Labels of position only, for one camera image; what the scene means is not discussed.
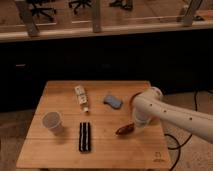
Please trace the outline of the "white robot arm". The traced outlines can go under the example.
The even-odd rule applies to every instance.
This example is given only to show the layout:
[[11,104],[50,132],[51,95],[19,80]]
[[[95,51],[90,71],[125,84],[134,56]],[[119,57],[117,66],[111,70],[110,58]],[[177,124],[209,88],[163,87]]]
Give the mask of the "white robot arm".
[[133,98],[132,117],[136,126],[145,126],[158,117],[213,144],[213,115],[170,105],[162,98],[157,87],[150,87]]

